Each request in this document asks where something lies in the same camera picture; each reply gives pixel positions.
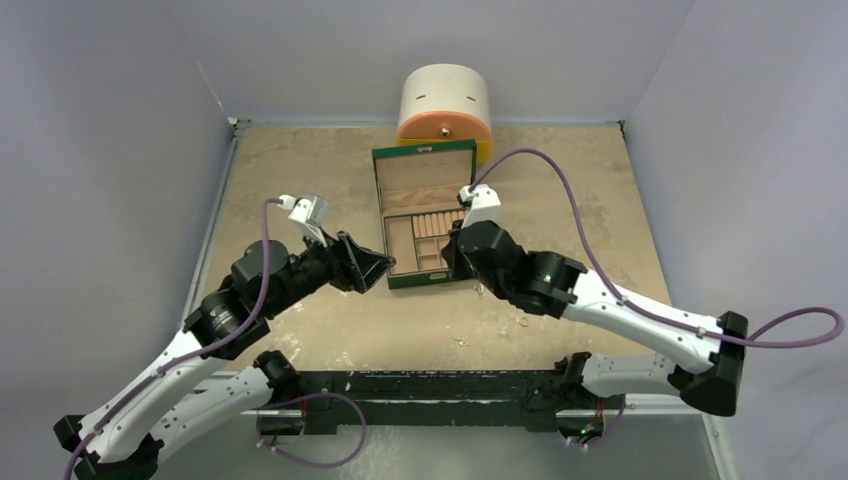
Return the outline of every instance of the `white cylinder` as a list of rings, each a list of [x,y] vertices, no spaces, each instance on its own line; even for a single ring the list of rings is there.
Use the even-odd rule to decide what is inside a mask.
[[[403,84],[398,137],[491,140],[486,81],[447,63],[412,72]]]

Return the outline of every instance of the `purple cable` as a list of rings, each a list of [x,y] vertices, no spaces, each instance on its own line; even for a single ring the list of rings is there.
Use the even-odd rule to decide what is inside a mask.
[[[612,425],[610,428],[604,429],[604,433],[597,440],[587,443],[586,445],[592,448],[597,447],[598,445],[604,443],[610,435],[615,432],[615,429],[618,428],[618,424],[621,423],[622,417],[624,417],[624,409],[627,407],[625,402],[621,402],[621,406],[618,407],[618,414],[615,416],[615,420],[612,421]]]
[[[185,355],[176,357],[171,361],[165,363],[161,367],[156,369],[156,372],[159,375],[164,375],[170,369],[175,366],[185,362],[186,360],[191,360],[192,358],[199,357],[201,355],[205,355],[207,353],[213,352],[224,345],[235,340],[239,335],[244,333],[248,328],[250,328],[251,324],[256,321],[257,317],[259,317],[259,312],[262,310],[262,304],[265,303],[265,296],[268,294],[268,284],[270,283],[271,272],[270,272],[270,264],[271,264],[271,239],[270,234],[268,233],[268,205],[270,204],[282,204],[282,200],[277,198],[269,198],[262,202],[262,280],[259,286],[259,295],[256,297],[256,304],[253,306],[253,309],[250,311],[250,315],[248,315],[247,319],[242,322],[241,325],[232,333],[227,335],[226,337],[210,343],[209,345],[195,350],[193,352],[189,352]],[[85,438],[80,441],[77,448],[71,454],[71,459],[68,460],[68,464],[65,467],[65,475],[63,477],[64,480],[71,480],[74,471],[74,464],[77,459],[82,456],[82,453],[85,451],[86,447],[94,440],[97,432],[101,431],[107,423],[109,423],[112,418],[115,417],[124,407],[127,406],[135,397],[137,397],[141,392],[144,391],[145,388],[150,386],[154,380],[158,377],[148,376],[142,379],[140,382],[136,384],[135,387],[130,389],[126,395],[121,397],[120,400],[115,402],[115,405],[112,406],[104,415],[103,418],[100,419],[99,422],[94,424],[92,429],[92,433],[86,435]]]
[[[341,401],[347,403],[348,405],[350,405],[351,408],[353,408],[353,410],[356,412],[356,415],[359,417],[359,421],[362,424],[362,434],[359,435],[359,442],[356,444],[356,448],[354,448],[353,451],[350,452],[350,454],[348,456],[344,457],[341,460],[338,460],[336,462],[331,462],[331,463],[313,462],[312,460],[300,458],[297,455],[293,455],[293,454],[291,454],[291,453],[289,453],[289,452],[287,452],[287,451],[285,451],[281,448],[278,448],[275,445],[271,445],[270,443],[266,442],[262,438],[262,429],[259,426],[259,418],[257,418],[256,419],[256,435],[259,437],[259,444],[261,446],[267,448],[268,450],[276,453],[277,455],[280,455],[281,457],[288,458],[289,460],[291,460],[293,462],[299,463],[301,465],[305,465],[307,467],[312,467],[312,468],[335,468],[335,467],[339,467],[339,466],[344,465],[345,463],[353,460],[354,457],[359,455],[359,452],[362,450],[362,447],[365,445],[365,430],[366,430],[367,427],[366,427],[366,422],[365,422],[365,414],[362,413],[362,409],[359,408],[359,405],[357,405],[356,402],[345,397],[344,395],[339,395],[338,393],[332,393],[332,392],[311,393],[309,395],[304,395],[302,397],[295,398],[294,400],[288,400],[286,402],[272,403],[272,404],[269,404],[269,405],[265,405],[264,407],[261,407],[261,409],[262,410],[268,410],[268,409],[274,409],[274,408],[283,408],[283,407],[288,407],[289,405],[294,405],[296,403],[303,403],[307,400],[312,400],[312,399],[316,399],[316,398],[335,398],[335,399],[341,400]]]
[[[545,154],[544,152],[541,152],[541,151],[539,151],[535,148],[518,148],[518,149],[515,149],[515,150],[507,153],[503,157],[501,157],[498,160],[496,160],[495,162],[493,162],[488,168],[486,168],[485,171],[483,171],[483,173],[480,174],[480,177],[477,178],[477,180],[475,180],[474,183],[471,184],[471,190],[474,190],[474,188],[476,188],[477,185],[479,185],[480,182],[482,182],[483,179],[486,178],[486,176],[489,174],[489,172],[494,170],[495,167],[497,167],[498,165],[501,164],[501,162],[503,162],[507,158],[509,158],[513,155],[519,154],[519,153],[530,153],[530,154],[533,154],[533,155],[536,155],[536,156],[542,158],[544,161],[548,162],[548,164],[554,169],[554,171],[559,176],[560,181],[562,181],[562,186],[565,187],[565,192],[568,194],[568,201],[571,203],[571,211],[574,214],[574,222],[577,224],[577,233],[580,235],[580,243],[583,244],[583,250],[586,251],[586,256],[589,257],[589,261],[592,263],[592,267],[594,267],[595,271],[598,273],[598,276],[601,278],[601,281],[604,283],[604,285],[607,287],[607,289],[610,292],[612,292],[613,296],[615,296],[615,298],[618,299],[624,305],[627,305],[631,310],[633,310],[636,313],[639,313],[639,314],[641,314],[645,317],[648,317],[651,320],[655,320],[655,321],[663,323],[665,325],[675,327],[675,328],[679,328],[681,330],[686,330],[688,332],[692,332],[692,333],[697,334],[698,329],[696,327],[693,327],[691,325],[687,325],[687,324],[682,323],[682,322],[678,322],[677,320],[673,320],[671,318],[664,317],[662,315],[657,315],[655,313],[649,312],[648,310],[645,310],[644,308],[640,307],[639,305],[636,305],[633,302],[631,302],[630,300],[627,300],[626,298],[624,298],[624,295],[621,294],[621,292],[618,290],[618,288],[615,286],[615,284],[612,282],[612,280],[610,280],[610,278],[607,276],[607,274],[601,268],[601,264],[598,262],[598,259],[595,257],[594,252],[592,252],[591,247],[589,247],[589,241],[586,239],[586,232],[583,230],[583,221],[580,218],[580,212],[578,212],[578,210],[577,210],[577,200],[575,200],[575,198],[574,198],[574,192],[571,191],[571,185],[569,185],[568,180],[565,178],[565,174],[562,172],[562,169],[559,167],[559,165],[557,165],[556,162],[551,157],[549,157],[547,154]],[[758,342],[758,341],[756,341],[756,339],[759,338],[761,335],[768,332],[772,328],[780,325],[781,323],[789,320],[790,318],[799,317],[801,315],[806,315],[808,313],[823,313],[825,315],[829,315],[830,317],[833,318],[833,321],[834,321],[833,328],[829,332],[827,332],[823,335],[819,335],[818,337],[812,337],[812,338],[807,338],[807,339],[803,339],[803,340],[794,340],[794,341],[791,341],[791,342]],[[747,339],[736,338],[736,337],[732,337],[730,335],[724,335],[724,334],[714,333],[714,332],[706,332],[705,336],[710,337],[710,338],[715,338],[715,339],[721,340],[723,342],[735,343],[737,345],[742,345],[742,346],[745,346],[745,347],[802,348],[802,347],[812,347],[814,345],[821,345],[822,343],[829,342],[829,341],[833,340],[834,338],[838,337],[840,334],[842,334],[843,330],[845,330],[845,320],[842,318],[842,315],[840,315],[835,310],[832,310],[832,309],[827,308],[827,307],[806,307],[806,308],[799,308],[797,310],[793,310],[791,312],[784,313],[783,315],[775,318],[774,320],[772,320],[772,321],[768,322],[767,324],[763,325],[762,327],[760,327],[759,330],[752,333],[750,336],[748,336]]]

